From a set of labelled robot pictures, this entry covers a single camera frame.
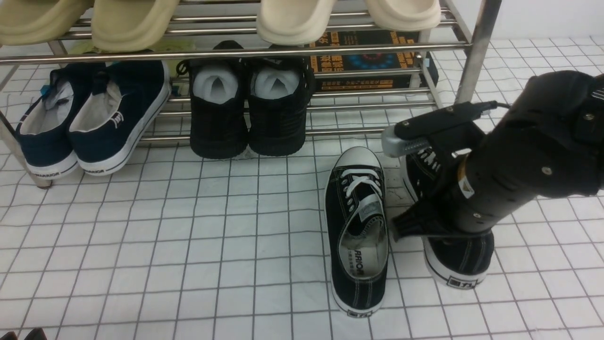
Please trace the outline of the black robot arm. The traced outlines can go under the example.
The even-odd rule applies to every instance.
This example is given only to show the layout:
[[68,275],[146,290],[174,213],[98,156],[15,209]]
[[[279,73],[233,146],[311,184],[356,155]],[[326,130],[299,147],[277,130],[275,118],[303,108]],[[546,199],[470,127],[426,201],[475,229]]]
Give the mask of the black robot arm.
[[536,196],[593,196],[603,188],[603,76],[563,70],[533,76],[490,133],[475,121],[496,101],[462,102],[382,133],[389,157],[431,148],[439,173],[391,220],[395,240],[487,234]]

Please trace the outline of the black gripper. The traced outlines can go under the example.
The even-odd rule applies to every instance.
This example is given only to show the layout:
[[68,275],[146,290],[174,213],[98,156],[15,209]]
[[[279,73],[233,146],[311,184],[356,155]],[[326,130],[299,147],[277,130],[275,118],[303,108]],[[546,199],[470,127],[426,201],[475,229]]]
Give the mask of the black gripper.
[[434,187],[408,209],[393,218],[395,238],[419,235],[428,238],[470,238],[485,235],[491,222],[483,213],[470,208],[462,193],[458,174],[465,155],[446,156],[434,151],[441,164]]

